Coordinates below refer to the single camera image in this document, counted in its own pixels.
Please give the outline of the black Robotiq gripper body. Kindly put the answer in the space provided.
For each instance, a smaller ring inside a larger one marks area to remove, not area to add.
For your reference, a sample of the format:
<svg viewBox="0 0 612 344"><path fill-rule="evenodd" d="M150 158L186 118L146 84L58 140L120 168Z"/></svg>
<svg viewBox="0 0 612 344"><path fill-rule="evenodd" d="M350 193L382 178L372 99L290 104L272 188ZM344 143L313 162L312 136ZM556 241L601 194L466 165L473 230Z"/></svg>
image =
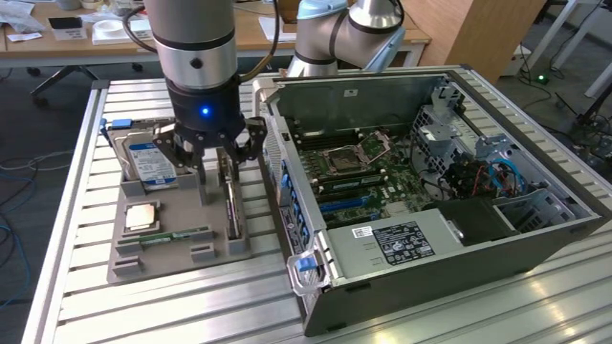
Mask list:
<svg viewBox="0 0 612 344"><path fill-rule="evenodd" d="M165 79L173 105L176 133L193 145L220 145L220 136L233 141L245 129L240 110L240 79L208 89L188 89Z"/></svg>

